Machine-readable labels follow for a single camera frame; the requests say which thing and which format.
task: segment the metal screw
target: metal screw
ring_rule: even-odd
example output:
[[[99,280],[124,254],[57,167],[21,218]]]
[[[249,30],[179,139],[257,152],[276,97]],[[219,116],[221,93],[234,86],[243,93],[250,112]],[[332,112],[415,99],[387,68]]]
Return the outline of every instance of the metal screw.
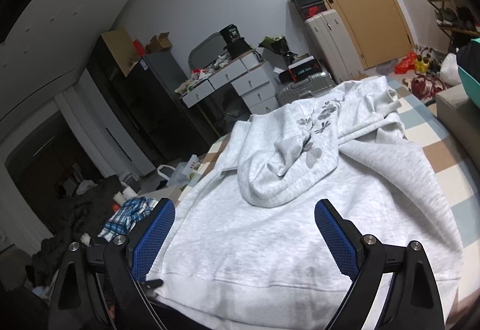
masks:
[[[71,244],[69,244],[68,250],[69,250],[69,251],[75,251],[75,250],[77,250],[79,247],[80,247],[80,244],[79,244],[78,242],[72,242]]]
[[[417,242],[417,241],[413,241],[410,246],[412,246],[412,249],[413,250],[416,250],[416,251],[419,251],[419,250],[422,250],[422,244]]]
[[[125,243],[126,240],[127,238],[125,236],[116,236],[115,238],[113,238],[113,243],[116,245],[121,245]]]
[[[374,236],[371,236],[371,235],[364,236],[363,240],[365,241],[365,243],[367,245],[374,245],[374,244],[377,243],[377,238],[375,238]]]

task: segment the blue plaid shirt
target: blue plaid shirt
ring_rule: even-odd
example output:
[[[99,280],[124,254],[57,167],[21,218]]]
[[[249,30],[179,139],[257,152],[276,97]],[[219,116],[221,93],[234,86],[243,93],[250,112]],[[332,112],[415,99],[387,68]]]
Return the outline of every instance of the blue plaid shirt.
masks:
[[[158,200],[154,198],[131,198],[105,223],[98,235],[111,241],[119,234],[127,235],[136,222],[145,219],[155,208]]]

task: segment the blue textured pad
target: blue textured pad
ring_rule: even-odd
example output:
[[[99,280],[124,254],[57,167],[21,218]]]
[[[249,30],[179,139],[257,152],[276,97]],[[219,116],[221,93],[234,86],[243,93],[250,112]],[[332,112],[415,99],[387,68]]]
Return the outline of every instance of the blue textured pad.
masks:
[[[133,251],[133,265],[130,272],[135,281],[141,281],[142,277],[150,272],[174,220],[175,205],[168,200]]]
[[[354,281],[359,273],[355,250],[332,214],[319,201],[315,206],[315,223],[337,263],[340,272]]]

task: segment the checkered bedsheet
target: checkered bedsheet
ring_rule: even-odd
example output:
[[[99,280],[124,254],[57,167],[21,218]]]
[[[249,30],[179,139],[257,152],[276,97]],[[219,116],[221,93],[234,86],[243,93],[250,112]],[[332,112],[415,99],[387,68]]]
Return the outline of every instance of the checkered bedsheet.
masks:
[[[398,110],[405,124],[405,136],[423,148],[452,208],[464,245],[464,266],[449,323],[456,322],[480,295],[480,174],[463,148],[435,115],[393,78],[402,107]],[[202,177],[211,172],[230,137],[222,137],[211,148],[195,177],[184,189],[180,201]]]

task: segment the cardboard box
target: cardboard box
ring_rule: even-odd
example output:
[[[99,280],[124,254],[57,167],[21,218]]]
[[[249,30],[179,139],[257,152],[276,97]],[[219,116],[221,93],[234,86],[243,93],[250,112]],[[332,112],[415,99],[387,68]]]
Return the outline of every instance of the cardboard box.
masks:
[[[155,35],[146,49],[149,53],[156,53],[157,51],[169,50],[172,47],[172,43],[169,40],[170,32],[163,32],[160,35]]]
[[[140,59],[128,32],[121,28],[104,32],[101,36],[118,67],[124,76],[127,77],[131,71],[132,64]]]

